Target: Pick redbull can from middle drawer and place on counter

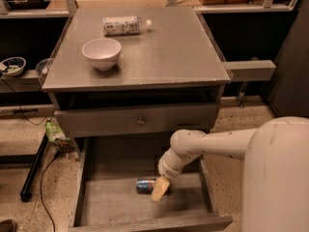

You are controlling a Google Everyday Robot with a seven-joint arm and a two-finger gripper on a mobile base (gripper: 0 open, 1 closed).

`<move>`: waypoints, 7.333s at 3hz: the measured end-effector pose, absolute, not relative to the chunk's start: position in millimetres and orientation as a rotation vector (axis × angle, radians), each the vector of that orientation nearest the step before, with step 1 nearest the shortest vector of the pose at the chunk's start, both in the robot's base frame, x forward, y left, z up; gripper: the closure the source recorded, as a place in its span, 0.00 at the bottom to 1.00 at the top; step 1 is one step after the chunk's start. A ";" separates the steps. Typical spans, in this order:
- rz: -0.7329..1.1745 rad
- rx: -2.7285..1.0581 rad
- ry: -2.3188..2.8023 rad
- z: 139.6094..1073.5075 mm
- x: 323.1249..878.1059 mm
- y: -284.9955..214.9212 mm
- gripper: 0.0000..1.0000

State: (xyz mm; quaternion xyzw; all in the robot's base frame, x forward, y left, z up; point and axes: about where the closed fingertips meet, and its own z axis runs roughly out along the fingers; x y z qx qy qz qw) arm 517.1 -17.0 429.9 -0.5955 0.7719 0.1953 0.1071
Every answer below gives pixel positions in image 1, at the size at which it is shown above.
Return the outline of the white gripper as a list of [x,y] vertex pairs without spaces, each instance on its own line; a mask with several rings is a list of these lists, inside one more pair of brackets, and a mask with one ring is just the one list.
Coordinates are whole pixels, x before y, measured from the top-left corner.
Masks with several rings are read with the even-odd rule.
[[158,173],[163,177],[158,177],[154,183],[152,200],[158,202],[170,186],[168,179],[177,178],[182,171],[183,162],[179,158],[163,155],[158,163]]

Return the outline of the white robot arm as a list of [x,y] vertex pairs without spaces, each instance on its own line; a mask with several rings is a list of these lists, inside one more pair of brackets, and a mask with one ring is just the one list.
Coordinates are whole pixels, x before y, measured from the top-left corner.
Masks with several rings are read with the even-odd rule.
[[241,232],[309,232],[309,119],[272,119],[256,129],[177,130],[158,162],[152,200],[203,154],[243,161]]

